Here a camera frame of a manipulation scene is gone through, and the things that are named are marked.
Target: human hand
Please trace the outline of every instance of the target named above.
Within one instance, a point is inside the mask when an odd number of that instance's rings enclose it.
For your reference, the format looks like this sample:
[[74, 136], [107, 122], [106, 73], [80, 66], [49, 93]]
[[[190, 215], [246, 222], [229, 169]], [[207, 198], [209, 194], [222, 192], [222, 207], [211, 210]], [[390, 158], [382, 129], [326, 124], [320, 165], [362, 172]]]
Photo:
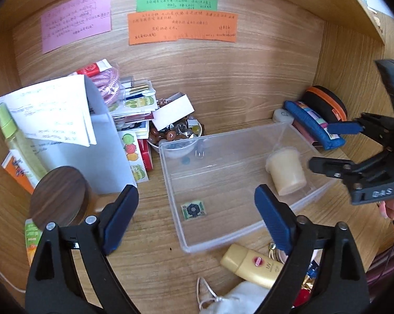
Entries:
[[385, 200], [378, 203], [379, 211], [384, 218], [394, 221], [394, 200]]

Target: small green packet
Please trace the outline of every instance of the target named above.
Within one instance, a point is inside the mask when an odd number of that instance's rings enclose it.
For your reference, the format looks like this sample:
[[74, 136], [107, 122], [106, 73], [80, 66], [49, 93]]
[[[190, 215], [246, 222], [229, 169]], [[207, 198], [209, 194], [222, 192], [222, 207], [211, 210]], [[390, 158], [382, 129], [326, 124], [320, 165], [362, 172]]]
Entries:
[[31, 218], [25, 221], [25, 246], [27, 248], [27, 256], [30, 266], [31, 263], [33, 263], [34, 255], [42, 233], [43, 232], [37, 228]]
[[194, 200], [192, 202], [181, 204], [181, 210], [186, 221], [207, 215], [206, 208], [203, 202], [200, 200]]
[[137, 0], [136, 12], [165, 9], [217, 10], [217, 0]]

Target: white drawstring pouch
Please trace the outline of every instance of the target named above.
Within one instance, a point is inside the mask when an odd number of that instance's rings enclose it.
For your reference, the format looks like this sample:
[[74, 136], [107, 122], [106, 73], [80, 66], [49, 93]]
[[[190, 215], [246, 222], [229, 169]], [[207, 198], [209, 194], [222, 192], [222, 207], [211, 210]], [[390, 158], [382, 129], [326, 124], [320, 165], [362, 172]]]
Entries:
[[[200, 301], [200, 283], [203, 283], [213, 297]], [[197, 301], [200, 314], [254, 314], [267, 296], [269, 290], [249, 281], [243, 281], [225, 296], [217, 296], [203, 278], [197, 280]], [[213, 302], [206, 309], [203, 305]]]

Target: beige cup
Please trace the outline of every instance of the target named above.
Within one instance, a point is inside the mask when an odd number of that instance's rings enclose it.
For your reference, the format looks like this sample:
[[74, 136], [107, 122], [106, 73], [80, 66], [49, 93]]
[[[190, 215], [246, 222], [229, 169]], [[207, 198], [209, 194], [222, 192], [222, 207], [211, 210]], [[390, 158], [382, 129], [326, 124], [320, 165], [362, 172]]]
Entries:
[[291, 194], [307, 184], [296, 148], [285, 147], [273, 152], [265, 164], [280, 196]]

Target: green sticky note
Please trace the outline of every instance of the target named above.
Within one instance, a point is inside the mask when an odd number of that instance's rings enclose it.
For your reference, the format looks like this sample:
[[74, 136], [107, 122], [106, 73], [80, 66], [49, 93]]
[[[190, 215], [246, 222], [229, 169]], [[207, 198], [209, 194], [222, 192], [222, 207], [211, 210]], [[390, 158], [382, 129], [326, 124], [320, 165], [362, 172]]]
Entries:
[[137, 0], [137, 12], [161, 9], [217, 10], [217, 0]]

